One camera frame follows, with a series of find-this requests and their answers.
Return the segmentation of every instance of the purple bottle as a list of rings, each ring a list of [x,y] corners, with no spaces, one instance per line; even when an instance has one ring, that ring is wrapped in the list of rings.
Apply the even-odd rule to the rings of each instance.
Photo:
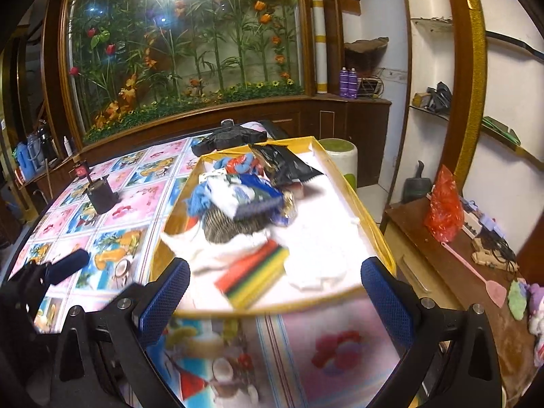
[[[349,72],[345,67],[340,71],[340,96],[349,98]]]
[[[359,80],[357,77],[357,72],[355,72],[355,69],[352,69],[349,71],[349,97],[350,98],[357,98],[357,92],[359,91]]]

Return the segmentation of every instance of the blue gripper pad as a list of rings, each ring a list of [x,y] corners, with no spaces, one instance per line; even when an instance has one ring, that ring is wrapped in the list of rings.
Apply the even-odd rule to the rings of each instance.
[[[155,345],[181,298],[187,291],[191,271],[183,259],[174,259],[155,282],[146,285],[132,312],[142,348]]]
[[[69,278],[75,272],[89,264],[89,253],[83,249],[70,253],[65,258],[50,265],[45,273],[45,280],[48,284],[59,285],[64,279]]]
[[[376,257],[368,258],[361,265],[361,283],[387,332],[409,349],[414,339],[412,316],[393,291],[392,280],[396,281]]]

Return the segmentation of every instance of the red plastic bag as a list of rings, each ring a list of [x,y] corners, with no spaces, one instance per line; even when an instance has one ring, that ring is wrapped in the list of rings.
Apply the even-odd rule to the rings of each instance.
[[[452,173],[440,168],[431,195],[431,209],[423,223],[438,242],[451,242],[464,222],[464,213]]]

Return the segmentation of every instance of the fruit print tablecloth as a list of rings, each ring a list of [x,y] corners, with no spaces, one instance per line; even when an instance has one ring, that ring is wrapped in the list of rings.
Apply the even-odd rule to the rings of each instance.
[[[91,262],[43,300],[36,327],[62,329],[68,310],[103,308],[132,282],[146,283],[150,261],[197,158],[190,137],[99,164],[120,202],[99,216],[73,182],[21,250],[12,274],[30,260],[56,262],[78,248]],[[302,313],[247,319],[173,317],[148,355],[187,408],[366,406],[399,361],[372,303],[360,296]],[[139,407],[132,390],[126,401]]]

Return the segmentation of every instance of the colorful striped fabric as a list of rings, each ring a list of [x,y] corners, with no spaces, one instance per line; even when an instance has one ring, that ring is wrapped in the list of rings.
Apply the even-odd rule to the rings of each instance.
[[[285,273],[287,256],[288,249],[269,240],[256,253],[236,261],[216,287],[233,308],[247,309]]]

